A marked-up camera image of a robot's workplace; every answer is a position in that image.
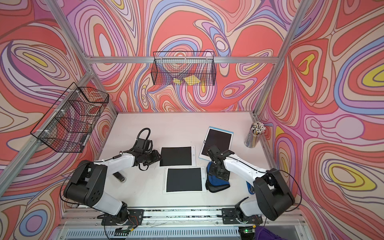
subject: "pencil cup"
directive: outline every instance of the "pencil cup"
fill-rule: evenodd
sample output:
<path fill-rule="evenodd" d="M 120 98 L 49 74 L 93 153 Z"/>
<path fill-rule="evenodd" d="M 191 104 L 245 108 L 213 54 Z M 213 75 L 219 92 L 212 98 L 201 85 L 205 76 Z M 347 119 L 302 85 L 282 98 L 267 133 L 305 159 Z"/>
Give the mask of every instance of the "pencil cup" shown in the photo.
<path fill-rule="evenodd" d="M 252 129 L 249 130 L 247 137 L 244 140 L 244 144 L 249 148 L 256 147 L 257 142 L 260 139 L 261 134 L 257 135 L 253 133 Z"/>

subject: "white table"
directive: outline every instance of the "white table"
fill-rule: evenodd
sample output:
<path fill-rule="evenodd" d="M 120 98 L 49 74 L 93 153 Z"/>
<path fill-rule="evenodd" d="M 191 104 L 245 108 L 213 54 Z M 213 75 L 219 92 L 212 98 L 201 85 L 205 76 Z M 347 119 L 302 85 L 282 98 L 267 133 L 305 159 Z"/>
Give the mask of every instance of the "white table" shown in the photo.
<path fill-rule="evenodd" d="M 119 151 L 130 149 L 139 131 L 151 129 L 150 140 L 153 149 L 164 146 L 195 145 L 196 166 L 207 166 L 208 161 L 200 159 L 201 150 L 208 127 L 217 127 L 234 133 L 231 150 L 245 161 L 264 169 L 270 169 L 261 143 L 255 148 L 247 148 L 244 138 L 252 119 L 249 113 L 122 113 L 111 129 L 100 159 L 109 159 Z M 226 206 L 235 205 L 248 193 L 246 181 L 231 173 L 230 188 L 211 193 L 168 193 L 163 194 L 164 168 L 149 166 L 147 171 L 131 167 L 120 171 L 126 177 L 120 183 L 114 176 L 106 179 L 104 191 L 124 201 L 129 207 L 181 207 L 181 206 Z"/>

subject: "wire basket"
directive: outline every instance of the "wire basket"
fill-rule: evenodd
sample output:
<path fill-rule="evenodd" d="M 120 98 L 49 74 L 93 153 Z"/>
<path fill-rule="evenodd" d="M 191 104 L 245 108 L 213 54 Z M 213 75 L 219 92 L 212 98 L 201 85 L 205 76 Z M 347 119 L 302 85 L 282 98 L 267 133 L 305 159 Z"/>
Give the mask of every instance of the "wire basket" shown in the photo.
<path fill-rule="evenodd" d="M 215 85 L 215 53 L 212 51 L 157 51 L 153 55 L 154 85 Z"/>
<path fill-rule="evenodd" d="M 55 152 L 82 152 L 108 101 L 109 95 L 105 92 L 76 86 L 40 134 L 33 131 L 41 120 L 31 134 Z"/>

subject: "psychedelic wall pattern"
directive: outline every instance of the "psychedelic wall pattern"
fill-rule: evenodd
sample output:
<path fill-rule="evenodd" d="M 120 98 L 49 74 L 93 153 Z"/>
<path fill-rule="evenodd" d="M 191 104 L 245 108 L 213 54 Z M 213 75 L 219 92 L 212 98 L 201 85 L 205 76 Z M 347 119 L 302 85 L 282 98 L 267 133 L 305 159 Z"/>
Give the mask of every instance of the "psychedelic wall pattern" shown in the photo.
<path fill-rule="evenodd" d="M 316 0 L 259 114 L 315 239 L 384 238 L 383 52 L 384 2 Z"/>
<path fill-rule="evenodd" d="M 159 50 L 251 56 L 266 49 L 271 50 L 269 56 L 277 56 L 298 4 L 295 0 L 74 0 L 61 2 L 61 8 L 89 56 L 152 56 Z"/>
<path fill-rule="evenodd" d="M 31 137 L 36 122 L 84 69 L 44 1 L 1 2 L 0 22 L 2 171 Z M 81 154 L 40 146 L 0 198 L 0 239 L 49 237 L 66 207 L 58 197 L 60 185 L 77 162 L 98 154 L 113 118 L 107 108 Z"/>
<path fill-rule="evenodd" d="M 229 64 L 215 86 L 153 85 L 151 64 L 94 64 L 118 112 L 252 111 L 272 64 Z"/>
<path fill-rule="evenodd" d="M 276 56 L 299 2 L 103 1 L 61 8 L 86 54 Z M 251 111 L 271 64 L 218 64 L 217 85 L 153 86 L 151 64 L 94 64 L 117 111 Z"/>

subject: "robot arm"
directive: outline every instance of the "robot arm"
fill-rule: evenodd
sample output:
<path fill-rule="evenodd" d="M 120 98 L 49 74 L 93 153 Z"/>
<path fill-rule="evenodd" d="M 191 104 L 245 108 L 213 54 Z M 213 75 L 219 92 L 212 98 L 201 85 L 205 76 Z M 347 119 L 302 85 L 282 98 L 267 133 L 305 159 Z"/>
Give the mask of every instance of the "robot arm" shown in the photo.
<path fill-rule="evenodd" d="M 253 184 L 256 198 L 243 199 L 235 206 L 238 218 L 244 219 L 252 215 L 264 214 L 273 221 L 295 203 L 291 191 L 278 170 L 266 170 L 253 166 L 234 152 L 230 150 L 221 152 L 216 146 L 208 149 L 208 155 L 212 160 L 209 175 L 228 180 L 230 173 L 233 172 Z"/>
<path fill-rule="evenodd" d="M 139 137 L 144 130 L 148 130 L 148 135 L 146 139 L 141 139 Z M 152 150 L 152 141 L 148 140 L 150 133 L 149 128 L 144 128 L 130 150 L 108 160 L 81 161 L 64 190 L 64 197 L 113 215 L 116 223 L 124 224 L 129 214 L 127 204 L 104 192 L 105 179 L 114 175 L 121 181 L 124 178 L 120 170 L 133 166 L 140 168 L 140 164 L 149 166 L 161 160 L 159 152 Z"/>

